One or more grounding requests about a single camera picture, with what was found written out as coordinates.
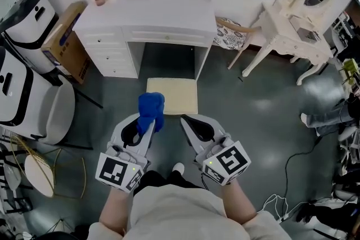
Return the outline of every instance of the blue jeans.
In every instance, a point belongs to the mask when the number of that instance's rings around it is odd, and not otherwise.
[[[316,128],[317,133],[320,135],[337,131],[338,124],[340,123],[343,123],[345,126],[351,126],[356,123],[356,120],[349,115],[348,104],[346,102],[328,113],[308,115],[307,117],[307,126]]]

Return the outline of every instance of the white machine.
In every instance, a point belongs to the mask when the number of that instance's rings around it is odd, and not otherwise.
[[[95,178],[130,193],[149,165],[145,158],[154,134],[155,121],[139,137],[134,114],[119,123],[100,154]],[[209,178],[225,185],[243,173],[251,161],[239,141],[231,140],[220,124],[202,115],[182,115],[181,126],[188,143],[196,152],[194,163]]]
[[[0,22],[0,33],[31,68],[45,74],[55,66],[41,45],[58,19],[48,0],[19,0]]]
[[[0,126],[32,139],[33,135],[46,135],[40,124],[45,117],[44,99],[52,93],[52,87],[0,47]]]

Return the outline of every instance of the forearm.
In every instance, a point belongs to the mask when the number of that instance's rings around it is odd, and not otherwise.
[[[123,236],[128,225],[128,194],[112,188],[99,222]]]
[[[227,217],[239,224],[244,224],[257,215],[253,204],[236,179],[222,187],[222,198]]]

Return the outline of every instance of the white shirt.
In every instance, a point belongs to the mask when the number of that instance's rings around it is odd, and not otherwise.
[[[226,217],[222,199],[200,188],[146,187],[135,195],[131,228],[121,235],[101,223],[88,240],[291,240],[268,212],[240,225]]]

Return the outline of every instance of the white shoe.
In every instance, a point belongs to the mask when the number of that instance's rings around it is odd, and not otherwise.
[[[307,124],[307,120],[308,120],[308,115],[306,115],[305,113],[301,113],[300,114],[300,119],[302,121],[302,123],[305,124],[305,126],[308,128],[308,124]]]
[[[179,171],[181,175],[185,172],[185,166],[181,162],[175,164],[173,171]]]

